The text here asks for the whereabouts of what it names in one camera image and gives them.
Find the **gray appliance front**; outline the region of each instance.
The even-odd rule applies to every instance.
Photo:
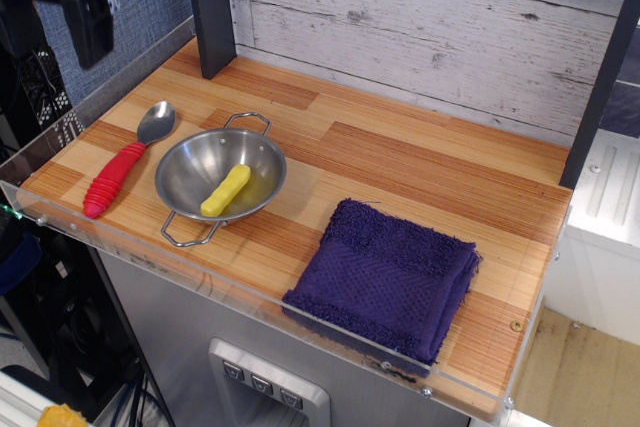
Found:
[[[155,273],[109,254],[100,257],[177,427],[248,427],[235,425],[229,412],[238,406],[259,412],[263,405],[264,396],[247,393],[250,389],[232,387],[231,392],[243,393],[229,396],[220,388],[221,381],[233,379],[216,378],[224,373],[215,373],[210,363],[213,339],[318,386],[330,398],[332,427],[466,427],[469,422],[436,401]],[[299,425],[308,425],[303,420]]]

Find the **metal bowl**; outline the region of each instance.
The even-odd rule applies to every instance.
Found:
[[[258,116],[267,123],[262,134],[229,128],[238,117]],[[243,219],[267,205],[282,188],[287,162],[280,148],[267,137],[271,121],[257,112],[232,116],[224,128],[207,130],[184,139],[169,150],[156,170],[156,190],[172,210],[162,234],[177,247],[207,243],[218,227]],[[251,168],[251,178],[219,217],[200,213],[200,204],[211,195],[237,164]],[[214,227],[203,240],[178,242],[167,233],[175,214]]]

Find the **metal spoon head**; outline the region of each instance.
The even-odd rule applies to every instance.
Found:
[[[176,126],[176,109],[162,101],[151,107],[138,126],[138,140],[145,145],[165,138]]]

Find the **bowl handle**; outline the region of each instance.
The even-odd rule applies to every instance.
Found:
[[[204,239],[191,240],[189,242],[178,242],[176,239],[171,237],[171,235],[167,232],[167,228],[169,227],[169,224],[171,223],[175,215],[176,215],[176,212],[172,210],[171,213],[169,214],[169,217],[167,218],[167,221],[162,226],[162,235],[176,247],[191,247],[192,245],[204,245],[211,240],[211,237],[213,237],[213,234],[216,233],[216,230],[218,230],[218,227],[224,227],[225,225],[227,225],[227,222],[225,221],[216,222]]]
[[[269,119],[267,119],[264,115],[262,115],[262,114],[260,114],[258,112],[245,112],[244,114],[234,114],[231,117],[229,117],[229,120],[227,120],[227,123],[224,124],[224,128],[226,129],[227,127],[229,127],[231,125],[231,122],[233,122],[237,118],[250,117],[250,116],[259,117],[260,120],[262,120],[262,121],[267,123],[267,128],[264,129],[264,132],[262,133],[262,135],[266,136],[267,133],[269,132],[269,129],[271,128],[271,121]]]

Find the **wooden countertop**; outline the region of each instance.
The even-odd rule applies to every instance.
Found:
[[[194,40],[23,188],[81,213],[91,180],[136,140],[138,122],[159,100],[174,104],[180,123],[150,146],[100,225],[276,299],[296,285],[347,197],[476,242],[484,261],[437,368],[497,397],[507,394],[526,330],[511,325],[526,327],[531,318],[570,200],[571,191],[558,186],[567,149],[243,58],[208,81]],[[172,247],[161,235],[170,210],[155,191],[158,162],[185,137],[247,111],[273,122],[269,137],[288,162],[284,188],[256,215],[219,229],[209,244]],[[264,124],[253,118],[234,126],[261,132]],[[209,229],[176,219],[171,228],[179,240]]]

